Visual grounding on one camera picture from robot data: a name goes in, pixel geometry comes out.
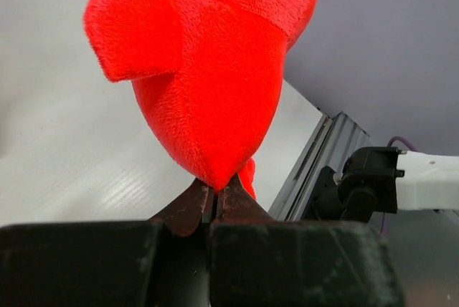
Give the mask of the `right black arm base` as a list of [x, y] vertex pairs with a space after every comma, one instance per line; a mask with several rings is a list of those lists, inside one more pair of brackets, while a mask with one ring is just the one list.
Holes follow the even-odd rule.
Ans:
[[323, 167], [318, 176], [306, 188], [306, 205], [302, 220], [343, 219], [344, 202], [340, 197], [340, 184], [335, 180], [336, 171], [330, 166]]

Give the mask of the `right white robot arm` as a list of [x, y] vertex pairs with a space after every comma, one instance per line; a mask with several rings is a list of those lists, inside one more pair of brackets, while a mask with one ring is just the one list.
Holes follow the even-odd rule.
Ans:
[[397, 147], [365, 147], [346, 161], [339, 196], [344, 219], [367, 222], [359, 213], [458, 211], [458, 157]]

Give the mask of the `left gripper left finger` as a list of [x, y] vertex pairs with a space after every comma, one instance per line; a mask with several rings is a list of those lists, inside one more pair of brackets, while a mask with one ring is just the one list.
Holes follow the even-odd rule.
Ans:
[[208, 306], [213, 191], [194, 181], [148, 220], [1, 228], [3, 306]]

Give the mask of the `red shark plush top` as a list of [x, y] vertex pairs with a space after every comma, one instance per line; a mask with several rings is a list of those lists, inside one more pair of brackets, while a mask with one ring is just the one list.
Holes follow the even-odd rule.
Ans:
[[317, 0], [89, 0], [85, 33], [111, 82], [128, 80], [170, 157], [249, 194], [288, 50]]

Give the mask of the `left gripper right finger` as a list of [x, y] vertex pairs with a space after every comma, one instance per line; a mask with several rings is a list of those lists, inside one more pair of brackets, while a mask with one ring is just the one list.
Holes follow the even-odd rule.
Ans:
[[281, 222], [234, 176], [209, 233], [212, 306], [403, 306], [384, 239], [358, 222]]

